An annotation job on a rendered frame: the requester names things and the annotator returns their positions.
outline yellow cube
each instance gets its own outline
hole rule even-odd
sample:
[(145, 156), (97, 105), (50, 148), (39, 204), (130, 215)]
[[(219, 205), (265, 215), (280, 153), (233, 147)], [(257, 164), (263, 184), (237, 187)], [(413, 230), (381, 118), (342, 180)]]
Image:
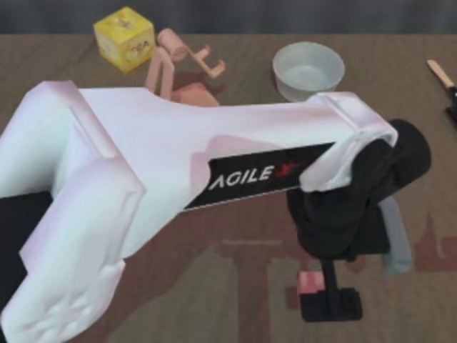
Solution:
[(100, 55), (127, 73), (151, 58), (154, 25), (129, 7), (94, 24)]

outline agilex logo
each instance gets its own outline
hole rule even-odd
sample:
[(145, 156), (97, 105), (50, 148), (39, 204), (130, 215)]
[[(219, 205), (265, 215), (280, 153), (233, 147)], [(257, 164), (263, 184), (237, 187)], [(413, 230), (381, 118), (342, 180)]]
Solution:
[(299, 187), (300, 174), (331, 145), (213, 159), (208, 186), (187, 209)]

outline gray wall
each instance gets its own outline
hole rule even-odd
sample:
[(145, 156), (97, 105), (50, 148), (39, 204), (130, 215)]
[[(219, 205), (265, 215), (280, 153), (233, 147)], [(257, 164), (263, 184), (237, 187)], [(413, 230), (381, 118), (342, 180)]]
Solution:
[(125, 5), (178, 33), (457, 32), (457, 0), (0, 0), (0, 33), (90, 33)]

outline brush with wooden handle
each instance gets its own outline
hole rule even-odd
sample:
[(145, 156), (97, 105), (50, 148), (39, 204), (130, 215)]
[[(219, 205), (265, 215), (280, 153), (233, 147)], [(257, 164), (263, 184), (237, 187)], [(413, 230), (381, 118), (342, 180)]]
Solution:
[(446, 109), (446, 112), (454, 123), (457, 124), (457, 87), (436, 61), (429, 59), (427, 64), (448, 91), (452, 105)]

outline brown table surface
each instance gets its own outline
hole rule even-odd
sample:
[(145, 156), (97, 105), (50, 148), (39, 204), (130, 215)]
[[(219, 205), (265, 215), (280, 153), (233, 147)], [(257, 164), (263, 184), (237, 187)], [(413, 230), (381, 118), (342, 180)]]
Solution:
[[(222, 104), (283, 101), (271, 77), (282, 46), (317, 41), (338, 51), (353, 91), (386, 119), (414, 123), (433, 151), (433, 168), (397, 195), (413, 247), (413, 271), (385, 280), (379, 257), (338, 264), (343, 286), (361, 293), (364, 318), (301, 321), (296, 273), (310, 259), (296, 243), (284, 194), (178, 216), (127, 268), (106, 315), (73, 343), (455, 342), (457, 325), (457, 133), (449, 99), (425, 60), (457, 80), (457, 36), (183, 36), (210, 44), (226, 72), (209, 82)], [(43, 80), (79, 87), (141, 86), (147, 64), (123, 75), (98, 54), (92, 36), (0, 36), (0, 125)], [(178, 86), (202, 79), (190, 61)]]

